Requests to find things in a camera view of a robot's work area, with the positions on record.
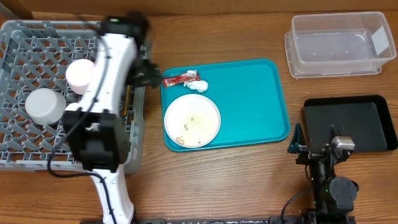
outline gray plastic crate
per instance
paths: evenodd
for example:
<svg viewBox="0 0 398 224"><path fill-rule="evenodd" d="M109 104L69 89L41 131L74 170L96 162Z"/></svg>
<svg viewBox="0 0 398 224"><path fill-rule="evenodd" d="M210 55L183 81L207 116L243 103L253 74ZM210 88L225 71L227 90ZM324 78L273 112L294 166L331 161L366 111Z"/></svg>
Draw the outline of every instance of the gray plastic crate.
<svg viewBox="0 0 398 224"><path fill-rule="evenodd" d="M98 27L100 22L88 22ZM94 61L95 33L84 23L74 21L8 21L0 30L0 170L46 169L50 151L65 134L62 122L41 126L34 123L24 105L36 88L60 92L67 104L77 102L65 72L74 60ZM141 166L144 140L144 87L131 91L127 116L121 116L130 133L131 148L125 173L132 174ZM124 111L126 91L120 110ZM83 170L64 144L56 153L52 168Z"/></svg>

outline black tray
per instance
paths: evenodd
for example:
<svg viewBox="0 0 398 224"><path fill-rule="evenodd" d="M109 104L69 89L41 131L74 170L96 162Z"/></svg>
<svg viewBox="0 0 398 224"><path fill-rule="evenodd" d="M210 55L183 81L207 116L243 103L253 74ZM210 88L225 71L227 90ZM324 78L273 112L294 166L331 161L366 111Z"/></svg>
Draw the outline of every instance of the black tray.
<svg viewBox="0 0 398 224"><path fill-rule="evenodd" d="M312 152L329 142L332 124L340 135L352 138L355 152L380 152L398 147L387 102L382 96L309 99L302 113L307 144Z"/></svg>

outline wooden table surface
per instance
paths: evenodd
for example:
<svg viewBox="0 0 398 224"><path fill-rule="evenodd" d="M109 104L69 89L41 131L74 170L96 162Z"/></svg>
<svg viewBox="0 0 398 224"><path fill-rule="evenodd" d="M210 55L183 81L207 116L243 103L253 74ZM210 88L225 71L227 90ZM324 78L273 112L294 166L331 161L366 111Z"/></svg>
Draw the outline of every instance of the wooden table surface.
<svg viewBox="0 0 398 224"><path fill-rule="evenodd" d="M398 43L398 12L384 13ZM163 71L254 58L275 62L292 128L286 140L278 143L176 153L164 143L160 90L148 88L142 167L126 177L138 218L280 214L291 196L308 187L304 166L295 164L297 155L286 153L306 99L379 94L386 98L398 126L397 60L373 76L299 80L290 76L284 35L294 15L151 17L156 31L153 59ZM336 174L361 187L353 212L358 223L398 223L397 152L354 154L336 167ZM293 202L286 214L299 214L311 206L308 194ZM101 217L100 201L89 177L57 179L44 171L0 173L0 223L78 223Z"/></svg>

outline red wrapper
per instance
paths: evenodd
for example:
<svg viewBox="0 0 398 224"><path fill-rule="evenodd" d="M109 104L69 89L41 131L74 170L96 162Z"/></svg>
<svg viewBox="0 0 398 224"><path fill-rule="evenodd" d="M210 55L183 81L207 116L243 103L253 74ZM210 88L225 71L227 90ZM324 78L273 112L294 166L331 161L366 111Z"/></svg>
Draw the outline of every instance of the red wrapper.
<svg viewBox="0 0 398 224"><path fill-rule="evenodd" d="M163 86L168 88L170 86L178 85L183 82L200 81L199 73L196 70L189 70L176 77L163 78Z"/></svg>

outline teal tray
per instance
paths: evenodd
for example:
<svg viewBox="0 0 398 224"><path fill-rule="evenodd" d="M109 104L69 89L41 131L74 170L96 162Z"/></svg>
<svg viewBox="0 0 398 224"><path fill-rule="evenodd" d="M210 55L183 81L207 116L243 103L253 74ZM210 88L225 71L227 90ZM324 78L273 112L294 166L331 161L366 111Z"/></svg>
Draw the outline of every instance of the teal tray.
<svg viewBox="0 0 398 224"><path fill-rule="evenodd" d="M183 84L170 88L162 86L163 118L166 109L178 97L201 94L218 107L221 127L212 142L196 149L179 146L164 131L166 145L171 150L183 152L244 146L281 141L289 135L289 117L274 62L257 59L171 68L163 76L172 77L187 70L198 70L200 78L209 83L209 88L199 93L183 87Z"/></svg>

